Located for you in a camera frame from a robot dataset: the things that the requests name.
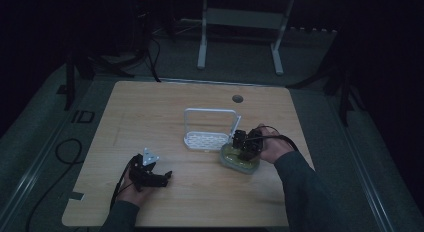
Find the table top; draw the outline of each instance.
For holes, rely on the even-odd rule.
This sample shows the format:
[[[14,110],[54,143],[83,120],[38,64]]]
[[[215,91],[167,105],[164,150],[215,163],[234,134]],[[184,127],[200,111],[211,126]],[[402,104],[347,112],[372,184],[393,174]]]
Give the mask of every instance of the table top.
[[[235,103],[234,95],[243,102]],[[112,91],[73,190],[84,199],[69,200],[63,223],[101,226],[126,164],[149,148],[160,156],[153,172],[173,174],[168,186],[158,188],[141,208],[137,226],[287,226],[283,187],[274,166],[261,161],[254,174],[246,175],[223,166],[219,152],[188,149],[183,139],[186,108],[235,110],[241,115],[237,129],[247,132],[259,123],[273,126],[296,143],[313,167],[285,88],[121,81]],[[194,116],[190,128],[228,134],[231,119],[225,116]]]

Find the black camera device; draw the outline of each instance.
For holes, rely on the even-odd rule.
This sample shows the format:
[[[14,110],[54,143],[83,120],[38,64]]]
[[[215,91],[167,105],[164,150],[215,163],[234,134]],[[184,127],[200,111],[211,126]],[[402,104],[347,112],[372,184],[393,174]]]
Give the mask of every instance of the black camera device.
[[[252,129],[248,134],[243,130],[236,130],[233,136],[233,148],[240,150],[238,158],[249,161],[257,157],[263,148],[262,132]]]
[[[168,179],[171,178],[172,171],[165,175],[156,175],[152,172],[156,162],[143,165],[143,156],[138,154],[134,156],[129,163],[129,177],[137,191],[142,187],[166,187]]]

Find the gray sleeve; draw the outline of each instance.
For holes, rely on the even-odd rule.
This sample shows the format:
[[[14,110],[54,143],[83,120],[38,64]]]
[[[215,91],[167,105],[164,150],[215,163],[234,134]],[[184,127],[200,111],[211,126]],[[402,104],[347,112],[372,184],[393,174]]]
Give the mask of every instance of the gray sleeve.
[[[326,186],[301,153],[289,152],[278,158],[274,166],[283,182],[291,232],[349,231]]]
[[[133,232],[140,208],[127,201],[116,201],[99,232]]]

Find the clear plastic object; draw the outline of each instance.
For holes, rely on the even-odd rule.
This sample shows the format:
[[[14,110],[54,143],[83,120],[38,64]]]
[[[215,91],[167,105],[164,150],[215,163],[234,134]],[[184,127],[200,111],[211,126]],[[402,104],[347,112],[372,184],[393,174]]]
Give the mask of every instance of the clear plastic object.
[[[215,132],[201,132],[189,130],[189,114],[192,112],[212,112],[212,113],[231,113],[234,116],[233,123],[229,134]],[[229,143],[237,129],[241,116],[234,110],[228,109],[203,109],[203,108],[187,108],[184,111],[184,143],[189,149],[204,151],[219,151],[221,147]]]

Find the gray carpet floor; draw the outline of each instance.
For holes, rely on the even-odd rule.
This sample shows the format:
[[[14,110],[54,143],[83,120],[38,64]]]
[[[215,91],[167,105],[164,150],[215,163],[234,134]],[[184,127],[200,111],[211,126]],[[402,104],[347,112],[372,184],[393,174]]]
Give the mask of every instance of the gray carpet floor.
[[[161,31],[155,33],[160,45],[156,70],[163,81],[192,80],[220,83],[241,83],[285,86],[313,74],[334,34],[288,31],[282,48],[284,75],[277,76],[269,44],[263,37],[258,41],[231,41],[231,36],[211,34],[208,43],[206,68],[198,70],[198,27],[190,28],[177,36],[174,43]],[[151,53],[159,51],[151,44]],[[134,80],[153,81],[146,63],[125,68],[136,75]],[[0,142],[0,208],[6,208],[21,178],[42,151],[48,151],[46,162],[40,165],[36,183],[31,192],[16,205],[10,214],[5,231],[25,231],[32,210],[49,187],[69,168],[55,156],[55,148],[64,140],[81,141],[84,159],[100,122],[103,110],[116,81],[123,78],[97,68],[93,81],[77,78],[77,100],[70,111],[64,111],[65,97],[56,94],[65,81],[64,67],[55,71]],[[348,113],[349,127],[344,127],[337,116],[339,97],[326,96],[321,91],[325,79],[301,90],[291,90],[293,102],[320,178],[328,185],[348,219],[352,231],[424,231],[424,219],[403,184],[393,161],[375,128],[370,116],[352,101],[354,110]],[[72,123],[77,110],[95,113],[91,123]],[[69,142],[59,148],[67,161],[72,161],[79,147]],[[358,172],[358,158],[372,181],[379,203],[390,218],[387,225],[380,224],[379,212],[373,211],[370,198],[364,192],[363,174]],[[73,166],[58,184],[45,196],[31,217],[30,231],[86,231],[87,228],[67,228],[61,217],[82,165]],[[268,231],[288,231],[288,228],[267,228]]]

